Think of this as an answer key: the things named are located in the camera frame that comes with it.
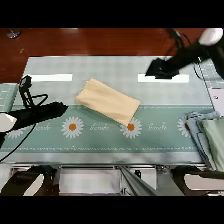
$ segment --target blue cloth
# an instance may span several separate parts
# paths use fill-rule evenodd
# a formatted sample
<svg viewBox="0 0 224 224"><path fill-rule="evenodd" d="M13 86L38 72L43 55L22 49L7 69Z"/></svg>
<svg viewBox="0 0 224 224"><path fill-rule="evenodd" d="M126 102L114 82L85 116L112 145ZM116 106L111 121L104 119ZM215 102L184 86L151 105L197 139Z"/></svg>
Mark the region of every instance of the blue cloth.
<svg viewBox="0 0 224 224"><path fill-rule="evenodd" d="M216 170L216 165L212 158L207 136L203 132L200 123L202 120L214 120L218 118L220 118L220 114L217 111L207 114L192 112L187 116L187 125L190 129L191 136L198 147L199 154L203 161L207 164L208 168L214 170Z"/></svg>

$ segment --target brown wooden surface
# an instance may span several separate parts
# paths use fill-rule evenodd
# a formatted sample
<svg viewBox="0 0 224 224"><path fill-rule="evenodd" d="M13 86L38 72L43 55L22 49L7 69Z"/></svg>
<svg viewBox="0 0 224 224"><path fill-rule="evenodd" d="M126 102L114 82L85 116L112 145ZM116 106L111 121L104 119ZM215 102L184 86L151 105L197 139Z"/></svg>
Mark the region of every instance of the brown wooden surface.
<svg viewBox="0 0 224 224"><path fill-rule="evenodd" d="M192 42L204 30L176 29ZM17 39L8 32L0 28L0 83L19 82L30 56L162 56L174 43L163 28L21 28Z"/></svg>

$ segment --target white flower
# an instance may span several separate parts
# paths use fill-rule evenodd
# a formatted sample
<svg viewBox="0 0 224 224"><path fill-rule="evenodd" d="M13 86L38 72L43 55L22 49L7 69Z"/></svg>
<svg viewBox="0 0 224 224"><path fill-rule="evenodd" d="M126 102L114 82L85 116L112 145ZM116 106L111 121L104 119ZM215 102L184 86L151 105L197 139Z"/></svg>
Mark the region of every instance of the white flower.
<svg viewBox="0 0 224 224"><path fill-rule="evenodd" d="M120 127L120 131L123 132L123 135L125 135L126 138L135 138L135 136L139 136L141 134L140 130L142 130L140 121L135 118L132 118L127 127L124 125L120 125Z"/></svg>
<svg viewBox="0 0 224 224"><path fill-rule="evenodd" d="M20 128L18 130L10 131L9 133L7 133L8 138L12 138L12 139L13 138L17 138L20 135L22 135L23 134L23 131L25 131L25 130L26 130L26 128Z"/></svg>
<svg viewBox="0 0 224 224"><path fill-rule="evenodd" d="M186 138L191 138L190 129L186 123L186 117L182 117L182 119L178 120L178 130L182 132Z"/></svg>
<svg viewBox="0 0 224 224"><path fill-rule="evenodd" d="M82 120L78 117L69 117L63 122L61 131L64 132L63 135L66 135L66 138L70 137L71 139L82 134L83 126Z"/></svg>

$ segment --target tan towel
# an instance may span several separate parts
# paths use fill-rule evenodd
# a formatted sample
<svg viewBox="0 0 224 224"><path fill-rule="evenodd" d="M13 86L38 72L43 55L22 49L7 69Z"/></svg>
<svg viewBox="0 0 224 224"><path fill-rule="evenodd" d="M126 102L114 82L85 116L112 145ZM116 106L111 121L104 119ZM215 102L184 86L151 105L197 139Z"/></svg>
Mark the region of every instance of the tan towel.
<svg viewBox="0 0 224 224"><path fill-rule="evenodd" d="M125 126L128 126L140 104L139 100L126 96L93 78L86 82L76 101Z"/></svg>

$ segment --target flower center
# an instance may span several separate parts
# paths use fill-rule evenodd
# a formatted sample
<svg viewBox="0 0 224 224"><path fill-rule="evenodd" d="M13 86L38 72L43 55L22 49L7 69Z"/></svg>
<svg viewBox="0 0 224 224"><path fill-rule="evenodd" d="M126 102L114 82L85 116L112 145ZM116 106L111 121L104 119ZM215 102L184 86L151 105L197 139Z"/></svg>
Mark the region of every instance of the flower center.
<svg viewBox="0 0 224 224"><path fill-rule="evenodd" d="M69 125L69 129L70 129L71 131L74 131L74 130L76 129L76 124L70 124L70 125Z"/></svg>
<svg viewBox="0 0 224 224"><path fill-rule="evenodd" d="M135 129L135 126L133 124L128 124L128 130L133 131Z"/></svg>
<svg viewBox="0 0 224 224"><path fill-rule="evenodd" d="M186 130L190 131L190 128L188 127L187 123L184 124Z"/></svg>

